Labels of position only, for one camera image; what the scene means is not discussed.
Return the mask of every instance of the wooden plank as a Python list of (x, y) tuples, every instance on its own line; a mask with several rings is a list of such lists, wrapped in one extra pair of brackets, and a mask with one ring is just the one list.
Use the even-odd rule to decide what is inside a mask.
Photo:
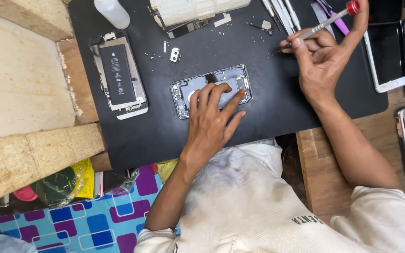
[(0, 197), (104, 149), (96, 123), (0, 138)]
[(99, 121), (76, 39), (56, 43), (80, 125)]
[(0, 17), (0, 137), (74, 124), (55, 43)]
[(0, 17), (53, 41), (74, 37), (68, 11), (61, 0), (0, 0)]
[[(393, 116), (397, 108), (405, 105), (403, 87), (389, 91), (388, 98), (389, 108), (385, 112), (355, 119), (354, 123), (389, 161), (405, 192), (405, 175)], [(296, 136), (307, 198), (313, 213), (326, 222), (332, 215), (349, 215), (352, 188), (340, 172), (324, 130), (320, 127), (309, 129), (298, 132)]]

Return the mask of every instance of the fingernail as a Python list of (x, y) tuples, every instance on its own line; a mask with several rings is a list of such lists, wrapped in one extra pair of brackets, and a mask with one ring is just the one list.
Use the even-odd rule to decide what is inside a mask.
[(294, 39), (292, 41), (292, 46), (293, 46), (293, 48), (301, 46), (301, 39), (300, 38)]

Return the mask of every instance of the black battery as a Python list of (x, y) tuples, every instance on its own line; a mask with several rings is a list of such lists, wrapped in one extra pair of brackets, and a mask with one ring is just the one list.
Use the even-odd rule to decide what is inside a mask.
[(99, 49), (112, 105), (137, 101), (127, 62), (126, 47), (113, 45)]

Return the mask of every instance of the shirt sleeve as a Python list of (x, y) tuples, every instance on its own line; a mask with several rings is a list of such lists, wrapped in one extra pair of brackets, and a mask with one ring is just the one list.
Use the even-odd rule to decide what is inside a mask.
[(171, 229), (150, 231), (143, 229), (137, 237), (134, 253), (166, 253), (175, 239)]
[(405, 194), (397, 189), (358, 186), (351, 198), (351, 215), (332, 217), (331, 226), (373, 248), (405, 252)]

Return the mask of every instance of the hand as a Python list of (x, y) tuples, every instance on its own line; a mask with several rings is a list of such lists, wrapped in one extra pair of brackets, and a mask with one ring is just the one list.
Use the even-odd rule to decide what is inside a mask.
[(352, 30), (340, 45), (327, 29), (316, 32), (304, 41), (298, 38), (310, 28), (291, 34), (286, 41), (279, 43), (285, 46), (292, 42), (292, 48), (282, 52), (295, 54), (301, 90), (315, 110), (336, 102), (334, 90), (338, 78), (368, 28), (368, 0), (359, 0), (359, 6)]
[(196, 90), (190, 97), (187, 144), (181, 153), (180, 161), (184, 160), (194, 175), (222, 149), (239, 126), (242, 117), (246, 115), (246, 111), (240, 111), (227, 124), (228, 118), (245, 95), (244, 89), (239, 90), (220, 111), (218, 103), (221, 95), (231, 90), (227, 83), (220, 85), (209, 83), (203, 89)]

